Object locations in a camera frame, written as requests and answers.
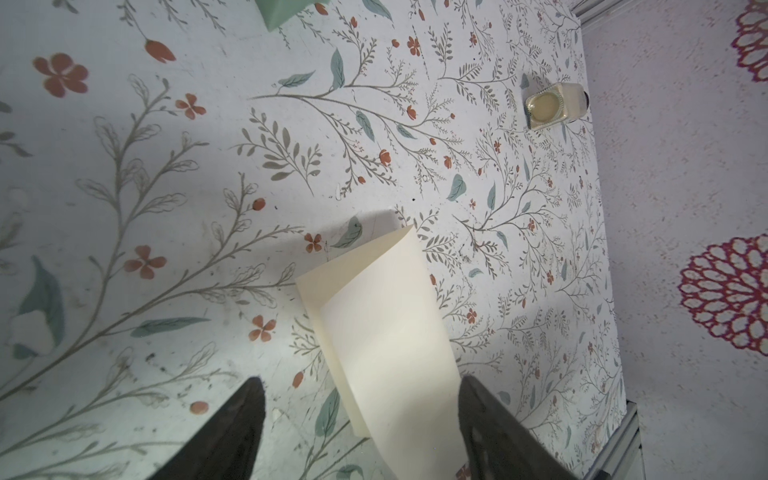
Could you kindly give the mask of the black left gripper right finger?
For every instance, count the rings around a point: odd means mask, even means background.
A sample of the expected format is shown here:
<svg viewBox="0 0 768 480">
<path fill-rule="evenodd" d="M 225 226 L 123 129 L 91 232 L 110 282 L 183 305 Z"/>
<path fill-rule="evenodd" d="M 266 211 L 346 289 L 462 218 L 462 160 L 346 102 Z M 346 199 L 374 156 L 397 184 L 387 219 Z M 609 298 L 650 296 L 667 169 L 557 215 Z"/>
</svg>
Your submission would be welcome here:
<svg viewBox="0 0 768 480">
<path fill-rule="evenodd" d="M 461 380 L 458 416 L 473 479 L 572 479 L 475 377 Z"/>
</svg>

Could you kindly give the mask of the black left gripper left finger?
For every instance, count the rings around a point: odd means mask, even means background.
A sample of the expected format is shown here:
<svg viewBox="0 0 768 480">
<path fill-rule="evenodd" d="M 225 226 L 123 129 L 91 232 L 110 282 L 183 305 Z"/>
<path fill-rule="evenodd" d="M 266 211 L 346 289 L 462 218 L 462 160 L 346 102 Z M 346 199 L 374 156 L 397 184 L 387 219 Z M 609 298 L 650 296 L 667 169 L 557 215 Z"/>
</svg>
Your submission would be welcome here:
<svg viewBox="0 0 768 480">
<path fill-rule="evenodd" d="M 249 479 L 265 417 L 263 383 L 250 377 L 151 479 Z"/>
</svg>

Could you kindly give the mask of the cream square paper sheet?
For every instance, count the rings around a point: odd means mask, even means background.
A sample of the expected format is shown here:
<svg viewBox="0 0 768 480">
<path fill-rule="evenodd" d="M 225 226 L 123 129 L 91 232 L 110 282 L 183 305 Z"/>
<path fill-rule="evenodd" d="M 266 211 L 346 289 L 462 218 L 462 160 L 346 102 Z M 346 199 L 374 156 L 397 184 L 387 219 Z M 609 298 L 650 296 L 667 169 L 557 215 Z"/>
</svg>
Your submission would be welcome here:
<svg viewBox="0 0 768 480">
<path fill-rule="evenodd" d="M 356 436 L 399 479 L 466 463 L 460 374 L 414 227 L 302 275 L 301 300 Z"/>
</svg>

